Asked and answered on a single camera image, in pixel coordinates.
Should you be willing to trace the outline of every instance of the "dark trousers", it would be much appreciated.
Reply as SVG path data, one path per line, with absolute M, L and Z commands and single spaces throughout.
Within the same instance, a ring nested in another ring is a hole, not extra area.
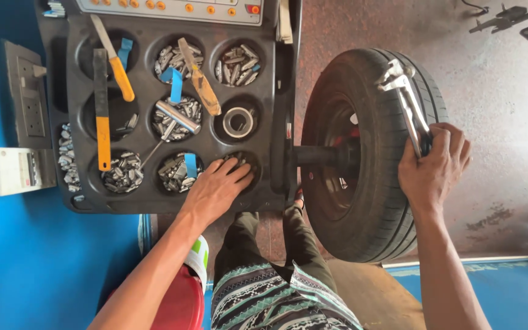
M 225 234 L 224 244 L 215 258 L 215 277 L 213 284 L 228 272 L 241 267 L 267 263 L 260 255 L 256 244 L 257 213 L 238 213 L 235 221 Z M 282 218 L 286 263 L 284 266 L 271 264 L 276 272 L 287 282 L 295 270 L 292 261 L 315 277 L 333 292 L 337 292 L 335 282 L 327 263 L 319 253 L 311 228 L 303 221 L 303 210 L 298 204 L 284 211 Z

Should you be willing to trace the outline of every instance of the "white bucket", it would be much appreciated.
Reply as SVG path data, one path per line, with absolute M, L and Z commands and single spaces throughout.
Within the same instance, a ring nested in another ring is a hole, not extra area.
M 207 288 L 207 260 L 209 258 L 209 245 L 203 235 L 199 236 L 193 244 L 191 251 L 187 254 L 185 259 L 185 265 L 191 267 L 198 275 L 201 280 L 201 287 L 203 288 L 203 294 Z

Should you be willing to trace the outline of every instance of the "cable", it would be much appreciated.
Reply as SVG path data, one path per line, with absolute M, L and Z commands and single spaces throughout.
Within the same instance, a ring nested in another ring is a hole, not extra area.
M 470 4 L 470 3 L 468 3 L 466 0 L 462 0 L 462 2 L 463 2 L 465 5 L 468 5 L 468 6 L 471 6 L 471 7 L 477 8 L 477 9 L 480 9 L 480 12 L 474 14 L 474 16 L 482 16 L 482 15 L 484 15 L 484 14 L 487 14 L 488 11 L 489 11 L 489 9 L 490 9 L 490 7 L 488 7 L 488 6 L 480 7 L 480 6 L 477 6 L 477 5 Z

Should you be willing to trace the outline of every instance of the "forearm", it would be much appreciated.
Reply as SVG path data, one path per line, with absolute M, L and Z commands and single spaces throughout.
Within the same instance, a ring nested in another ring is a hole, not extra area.
M 490 329 L 445 229 L 442 209 L 413 209 L 428 329 Z
M 89 329 L 150 329 L 164 294 L 202 230 L 192 215 L 179 214 L 103 306 Z

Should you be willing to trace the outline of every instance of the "foot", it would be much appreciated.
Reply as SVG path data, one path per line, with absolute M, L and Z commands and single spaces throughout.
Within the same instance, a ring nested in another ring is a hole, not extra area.
M 295 194 L 295 203 L 298 204 L 300 208 L 304 208 L 303 188 L 300 186 L 297 188 L 297 192 Z

